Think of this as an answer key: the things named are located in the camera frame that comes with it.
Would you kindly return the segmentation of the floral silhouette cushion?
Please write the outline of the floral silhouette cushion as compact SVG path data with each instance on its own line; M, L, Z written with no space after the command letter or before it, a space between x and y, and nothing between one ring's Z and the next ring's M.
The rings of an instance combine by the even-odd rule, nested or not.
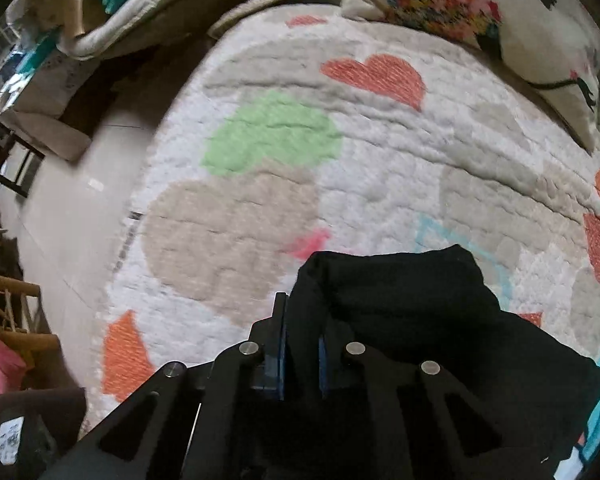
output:
M600 30L580 0L342 0L341 11L483 51L538 92L594 150Z

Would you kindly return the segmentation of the heart patterned quilt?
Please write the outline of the heart patterned quilt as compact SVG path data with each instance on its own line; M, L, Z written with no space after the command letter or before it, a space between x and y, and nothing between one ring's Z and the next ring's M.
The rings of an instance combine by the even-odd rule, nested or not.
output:
M97 424L156 368L246 338L318 250L469 250L500 306L600 364L600 138L435 36L287 4L178 92L96 314Z

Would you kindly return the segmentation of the black pants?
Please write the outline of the black pants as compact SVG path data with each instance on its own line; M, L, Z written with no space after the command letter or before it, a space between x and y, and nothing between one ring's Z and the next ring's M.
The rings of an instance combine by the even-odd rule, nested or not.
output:
M317 252L301 267L285 315L284 398L317 475L321 426L317 344L353 340L399 362L438 360L502 374L542 396L552 434L550 472L600 400L600 367L520 316L503 311L460 246L357 257Z

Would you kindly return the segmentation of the wooden chair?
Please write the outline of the wooden chair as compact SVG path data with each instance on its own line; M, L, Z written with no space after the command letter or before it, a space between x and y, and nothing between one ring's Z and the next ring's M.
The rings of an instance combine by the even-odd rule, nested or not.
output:
M60 349L55 334L38 330L29 308L30 298L41 300L42 290L38 284L0 275L0 341L18 353L29 368L34 367L35 353Z

